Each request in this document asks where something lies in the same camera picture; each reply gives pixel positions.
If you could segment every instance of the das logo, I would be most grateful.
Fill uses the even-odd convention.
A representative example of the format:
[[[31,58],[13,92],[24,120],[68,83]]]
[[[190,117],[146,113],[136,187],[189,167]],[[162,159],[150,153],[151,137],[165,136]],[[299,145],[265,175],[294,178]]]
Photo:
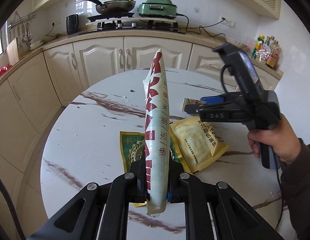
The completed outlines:
[[[224,118],[224,114],[210,114],[211,118]]]

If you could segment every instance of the round table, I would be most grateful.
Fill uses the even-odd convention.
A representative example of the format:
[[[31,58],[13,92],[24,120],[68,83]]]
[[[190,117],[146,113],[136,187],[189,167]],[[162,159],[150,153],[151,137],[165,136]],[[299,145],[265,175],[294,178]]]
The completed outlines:
[[[42,198],[48,217],[89,182],[106,184],[124,173],[120,131],[144,132],[148,70],[132,70],[102,80],[84,91],[64,110],[47,139],[41,164]],[[219,81],[178,69],[166,69],[170,120],[189,117],[183,99],[223,93]],[[203,182],[227,182],[273,227],[281,203],[276,173],[262,167],[240,123],[213,123],[230,149],[215,163],[196,173]],[[185,239],[184,204],[167,204],[158,218],[146,207],[130,204],[127,239]]]

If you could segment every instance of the wall outlet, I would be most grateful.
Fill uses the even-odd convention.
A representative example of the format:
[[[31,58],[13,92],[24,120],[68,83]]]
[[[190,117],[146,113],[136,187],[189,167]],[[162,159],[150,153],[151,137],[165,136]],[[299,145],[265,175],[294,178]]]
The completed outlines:
[[[230,20],[230,19],[227,19],[226,17],[221,16],[220,19],[219,19],[219,21],[222,21],[221,24],[224,24],[224,25],[229,26],[229,27],[231,27],[231,28],[235,28],[236,22],[235,22],[235,21],[232,21],[232,20]]]
[[[60,24],[60,18],[54,20],[54,25]]]

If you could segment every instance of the power cord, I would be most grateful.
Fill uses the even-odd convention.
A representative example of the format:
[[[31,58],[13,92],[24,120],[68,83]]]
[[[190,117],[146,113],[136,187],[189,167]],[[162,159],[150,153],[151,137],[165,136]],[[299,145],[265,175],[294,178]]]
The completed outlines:
[[[218,35],[225,35],[224,33],[219,33],[219,34],[216,34],[216,35],[211,35],[211,34],[209,34],[209,32],[208,32],[207,30],[205,30],[205,28],[215,26],[215,25],[217,25],[217,24],[219,24],[219,23],[225,21],[225,18],[222,18],[222,20],[221,20],[220,22],[215,23],[215,24],[213,24],[213,25],[208,25],[208,26],[202,26],[202,25],[200,25],[199,27],[188,27],[189,22],[190,22],[189,18],[188,18],[186,15],[180,14],[180,13],[177,13],[176,15],[177,15],[177,16],[184,16],[184,17],[186,17],[186,19],[187,19],[186,28],[179,28],[179,29],[185,29],[186,32],[201,34],[200,28],[202,28],[202,29],[203,29],[209,36],[211,36],[212,38],[213,38],[213,37],[216,37],[216,36],[218,36]],[[188,29],[198,29],[198,30],[199,30],[199,33],[197,33],[197,32],[192,32],[192,31],[188,31]]]
[[[55,36],[49,36],[49,34],[53,31],[53,28],[54,28],[55,24],[52,23],[52,26],[53,26],[53,27],[51,28],[50,32],[49,32],[48,34],[46,34],[47,37],[55,37]]]
[[[23,230],[21,228],[21,225],[20,225],[20,222],[18,220],[18,216],[17,216],[17,213],[16,213],[16,209],[14,207],[14,204],[13,204],[13,201],[11,200],[10,198],[10,195],[5,187],[5,185],[3,184],[2,180],[0,179],[0,192],[2,193],[2,196],[4,197],[6,203],[7,203],[7,206],[9,208],[9,211],[10,211],[10,214],[13,218],[13,221],[14,221],[14,224],[15,224],[15,227],[16,227],[16,230],[19,234],[19,237],[21,240],[26,240],[26,237],[23,233]]]
[[[224,84],[223,75],[224,75],[224,71],[225,71],[227,68],[228,68],[228,66],[227,66],[227,65],[224,65],[224,66],[222,67],[222,69],[221,69],[221,75],[220,75],[220,77],[221,77],[221,84],[222,84],[222,87],[223,87],[223,89],[224,89],[224,91],[225,91],[225,94],[227,94],[228,91],[226,90],[226,87],[225,87],[225,84]]]
[[[277,178],[277,182],[278,182],[278,185],[280,186],[280,191],[281,191],[281,194],[282,194],[282,184],[281,184],[281,181],[280,181],[280,176],[278,174],[277,160],[276,160],[276,155],[275,155],[274,152],[273,152],[273,156],[274,156],[275,169],[276,169],[276,178]],[[277,222],[277,225],[275,227],[275,230],[277,230],[277,227],[279,226],[279,224],[280,224],[280,222],[282,220],[282,215],[283,215],[283,211],[284,211],[284,199],[283,199],[283,196],[281,197],[281,199],[282,199],[281,214],[280,214],[280,217],[278,219],[278,222]]]
[[[68,36],[68,34],[56,34],[55,36],[49,35],[49,34],[53,31],[53,28],[54,28],[55,24],[52,23],[52,26],[53,26],[53,27],[51,28],[50,32],[49,32],[48,34],[46,34],[47,37]]]

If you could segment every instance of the yellow food package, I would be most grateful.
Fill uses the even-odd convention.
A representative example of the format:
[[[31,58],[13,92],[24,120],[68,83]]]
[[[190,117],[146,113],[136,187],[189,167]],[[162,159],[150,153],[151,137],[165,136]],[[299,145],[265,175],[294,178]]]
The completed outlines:
[[[192,173],[211,165],[229,148],[218,140],[212,125],[198,116],[175,121],[170,128]]]

